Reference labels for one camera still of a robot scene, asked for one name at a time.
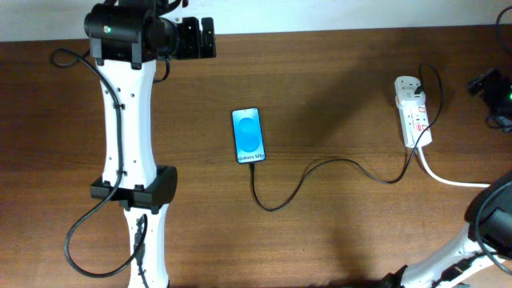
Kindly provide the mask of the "blue Galaxy smartphone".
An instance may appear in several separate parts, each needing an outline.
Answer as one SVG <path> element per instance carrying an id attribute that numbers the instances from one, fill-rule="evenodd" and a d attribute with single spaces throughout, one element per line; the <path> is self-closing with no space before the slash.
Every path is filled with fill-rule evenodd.
<path id="1" fill-rule="evenodd" d="M 237 163 L 264 161 L 266 152 L 259 109 L 252 107 L 233 110 L 231 120 Z"/>

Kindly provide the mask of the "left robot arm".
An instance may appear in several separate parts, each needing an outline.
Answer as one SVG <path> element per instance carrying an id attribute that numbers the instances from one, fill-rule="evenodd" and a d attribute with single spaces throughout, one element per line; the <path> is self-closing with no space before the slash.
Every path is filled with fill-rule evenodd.
<path id="1" fill-rule="evenodd" d="M 100 76 L 106 161 L 92 197 L 118 202 L 129 228 L 131 287 L 168 287 L 166 213 L 178 184 L 159 166 L 151 143 L 151 95 L 158 62 L 214 58 L 212 18 L 167 19 L 187 1 L 108 1 L 85 17 L 90 55 Z"/>

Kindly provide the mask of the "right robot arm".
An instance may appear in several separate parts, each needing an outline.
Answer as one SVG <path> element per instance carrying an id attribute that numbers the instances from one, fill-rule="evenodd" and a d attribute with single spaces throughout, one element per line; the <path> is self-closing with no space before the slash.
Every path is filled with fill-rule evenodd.
<path id="1" fill-rule="evenodd" d="M 461 232 L 428 258 L 387 274 L 377 287 L 455 287 L 480 270 L 511 260 L 511 172 L 491 184 L 455 182 L 439 177 L 428 166 L 423 147 L 431 144 L 431 123 L 426 114 L 422 78 L 400 76 L 394 82 L 395 102 L 404 144 L 413 148 L 424 170 L 447 185 L 481 188 L 468 206 Z"/>

